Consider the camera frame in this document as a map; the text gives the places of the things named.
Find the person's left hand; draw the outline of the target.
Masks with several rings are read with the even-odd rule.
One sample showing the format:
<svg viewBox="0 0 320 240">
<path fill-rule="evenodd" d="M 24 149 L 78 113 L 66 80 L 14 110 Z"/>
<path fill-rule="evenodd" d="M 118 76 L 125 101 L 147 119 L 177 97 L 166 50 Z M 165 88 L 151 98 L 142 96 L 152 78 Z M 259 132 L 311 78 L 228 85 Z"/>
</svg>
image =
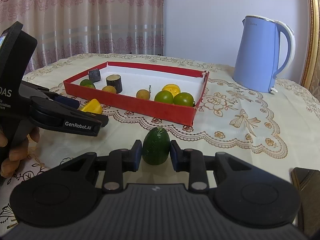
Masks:
<svg viewBox="0 0 320 240">
<path fill-rule="evenodd" d="M 29 137 L 34 142 L 39 142 L 40 129 L 35 127 L 29 134 Z M 1 147 L 5 147 L 8 143 L 1 129 Z M 24 160 L 28 155 L 29 139 L 28 137 L 17 147 L 12 148 L 9 152 L 9 157 L 5 159 L 1 164 L 1 176 L 3 178 L 9 178 L 18 169 L 20 161 Z"/>
</svg>

